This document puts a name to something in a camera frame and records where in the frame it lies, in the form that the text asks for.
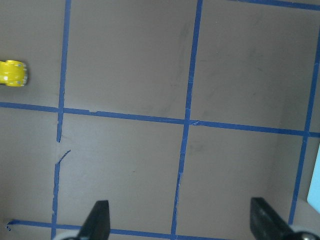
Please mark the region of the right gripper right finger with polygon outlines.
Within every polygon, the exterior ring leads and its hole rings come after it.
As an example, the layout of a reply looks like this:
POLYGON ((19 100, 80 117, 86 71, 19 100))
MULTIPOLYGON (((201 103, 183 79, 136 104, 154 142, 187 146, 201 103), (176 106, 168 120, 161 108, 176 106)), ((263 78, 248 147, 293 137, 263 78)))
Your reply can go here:
POLYGON ((293 230, 262 197, 250 200, 250 231, 256 240, 318 240, 310 231, 293 230))

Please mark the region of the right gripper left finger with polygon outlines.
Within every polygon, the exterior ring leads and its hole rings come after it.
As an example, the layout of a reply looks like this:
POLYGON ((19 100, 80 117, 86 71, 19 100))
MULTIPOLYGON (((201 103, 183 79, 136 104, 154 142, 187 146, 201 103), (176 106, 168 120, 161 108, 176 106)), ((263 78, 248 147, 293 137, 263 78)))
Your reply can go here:
POLYGON ((97 201, 77 234, 78 240, 107 240, 110 235, 108 200, 97 201))

